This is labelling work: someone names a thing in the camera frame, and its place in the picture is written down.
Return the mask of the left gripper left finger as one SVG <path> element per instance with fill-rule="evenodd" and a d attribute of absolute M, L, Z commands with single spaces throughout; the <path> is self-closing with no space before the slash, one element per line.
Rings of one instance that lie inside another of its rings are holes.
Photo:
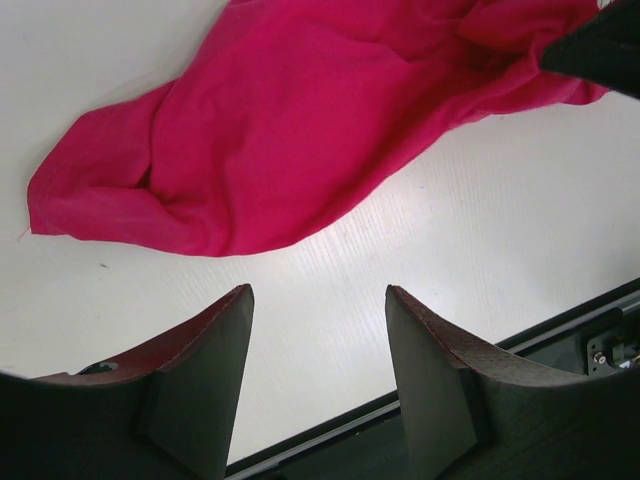
<path fill-rule="evenodd" d="M 221 479 L 254 312 L 241 285 L 75 374 L 1 377 L 5 479 Z"/>

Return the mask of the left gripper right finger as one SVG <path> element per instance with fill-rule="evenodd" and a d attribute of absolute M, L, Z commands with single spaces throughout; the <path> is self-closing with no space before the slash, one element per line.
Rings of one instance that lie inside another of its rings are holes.
<path fill-rule="evenodd" d="M 452 324 L 406 290 L 386 323 L 416 479 L 635 479 L 639 371 L 548 367 Z"/>

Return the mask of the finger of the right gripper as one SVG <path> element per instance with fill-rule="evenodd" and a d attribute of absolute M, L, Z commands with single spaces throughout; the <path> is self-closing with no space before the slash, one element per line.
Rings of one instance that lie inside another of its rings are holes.
<path fill-rule="evenodd" d="M 591 21 L 549 45 L 544 71 L 639 96 L 639 0 L 613 1 Z"/>

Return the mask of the pink t shirt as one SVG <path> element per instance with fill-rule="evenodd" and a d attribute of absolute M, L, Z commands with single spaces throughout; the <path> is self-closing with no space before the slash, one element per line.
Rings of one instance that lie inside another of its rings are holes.
<path fill-rule="evenodd" d="M 82 115 L 27 188 L 31 231 L 224 257 L 338 220 L 444 133 L 584 105 L 543 50 L 593 1 L 232 1 L 186 70 Z"/>

